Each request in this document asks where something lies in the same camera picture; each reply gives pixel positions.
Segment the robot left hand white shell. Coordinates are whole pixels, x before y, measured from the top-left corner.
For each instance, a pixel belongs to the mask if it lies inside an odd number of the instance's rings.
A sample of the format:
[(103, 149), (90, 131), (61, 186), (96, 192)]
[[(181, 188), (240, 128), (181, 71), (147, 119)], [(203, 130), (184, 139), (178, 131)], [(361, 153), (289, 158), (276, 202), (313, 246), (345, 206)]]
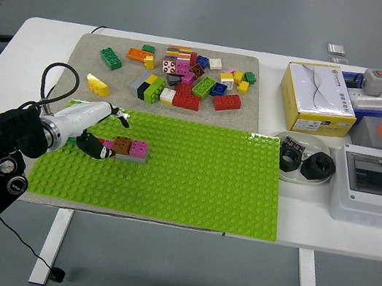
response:
[(109, 102), (85, 102), (73, 104), (54, 115), (41, 117), (44, 134), (47, 139), (47, 151), (55, 152), (70, 138), (75, 138), (77, 146), (84, 153), (95, 159), (114, 157), (116, 152), (105, 147), (99, 139), (87, 132), (87, 128), (100, 123), (111, 115), (115, 115), (128, 128), (128, 121), (120, 108)]

